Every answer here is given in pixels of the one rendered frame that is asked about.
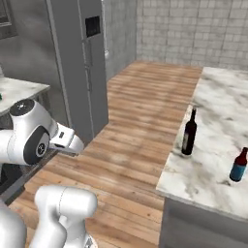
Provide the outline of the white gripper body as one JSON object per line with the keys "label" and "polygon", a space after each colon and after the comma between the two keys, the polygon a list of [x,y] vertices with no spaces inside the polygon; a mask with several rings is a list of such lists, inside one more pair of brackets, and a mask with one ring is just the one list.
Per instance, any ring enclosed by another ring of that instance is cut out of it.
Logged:
{"label": "white gripper body", "polygon": [[59,127],[56,135],[50,140],[49,147],[61,152],[78,155],[83,151],[84,144],[73,129]]}

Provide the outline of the grey counter cabinet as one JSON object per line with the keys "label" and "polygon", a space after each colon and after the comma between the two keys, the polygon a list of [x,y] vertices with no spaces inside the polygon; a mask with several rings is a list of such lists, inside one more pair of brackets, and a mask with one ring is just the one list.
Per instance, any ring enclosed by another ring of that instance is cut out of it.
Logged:
{"label": "grey counter cabinet", "polygon": [[159,248],[248,248],[248,223],[165,198]]}

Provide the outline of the dark dishwasher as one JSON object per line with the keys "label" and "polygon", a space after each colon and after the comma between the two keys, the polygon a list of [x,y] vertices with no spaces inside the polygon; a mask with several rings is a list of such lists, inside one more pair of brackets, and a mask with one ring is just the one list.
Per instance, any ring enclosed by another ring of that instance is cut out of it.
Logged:
{"label": "dark dishwasher", "polygon": [[3,164],[0,176],[0,199],[10,205],[25,190],[25,184],[51,160],[57,151],[50,149],[38,165]]}

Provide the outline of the grey fridge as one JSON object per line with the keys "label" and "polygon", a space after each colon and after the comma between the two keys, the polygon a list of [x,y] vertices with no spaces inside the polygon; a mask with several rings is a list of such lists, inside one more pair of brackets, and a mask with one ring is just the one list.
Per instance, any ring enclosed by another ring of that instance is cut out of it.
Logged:
{"label": "grey fridge", "polygon": [[46,0],[69,126],[84,143],[109,123],[101,0]]}

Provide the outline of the dark wine bottle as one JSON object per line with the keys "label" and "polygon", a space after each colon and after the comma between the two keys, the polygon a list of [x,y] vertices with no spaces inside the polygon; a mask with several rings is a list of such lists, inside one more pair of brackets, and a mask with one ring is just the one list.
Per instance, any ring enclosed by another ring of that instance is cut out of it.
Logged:
{"label": "dark wine bottle", "polygon": [[185,125],[183,142],[181,152],[184,155],[191,155],[193,151],[196,131],[197,131],[197,123],[195,122],[197,109],[193,108],[190,120]]}

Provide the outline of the brown bottle with blue label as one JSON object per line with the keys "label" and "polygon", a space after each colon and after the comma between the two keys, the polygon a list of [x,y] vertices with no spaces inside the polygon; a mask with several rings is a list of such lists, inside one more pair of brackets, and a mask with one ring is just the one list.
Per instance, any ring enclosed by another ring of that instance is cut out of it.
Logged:
{"label": "brown bottle with blue label", "polygon": [[235,158],[230,172],[230,180],[238,182],[241,180],[247,165],[248,148],[243,147],[241,153]]}

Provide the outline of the grey wall cupboard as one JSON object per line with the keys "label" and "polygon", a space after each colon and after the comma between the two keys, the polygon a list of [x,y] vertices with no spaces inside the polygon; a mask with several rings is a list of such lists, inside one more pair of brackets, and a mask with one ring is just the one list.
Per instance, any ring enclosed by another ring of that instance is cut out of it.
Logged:
{"label": "grey wall cupboard", "polygon": [[15,18],[10,0],[0,0],[0,40],[17,35]]}

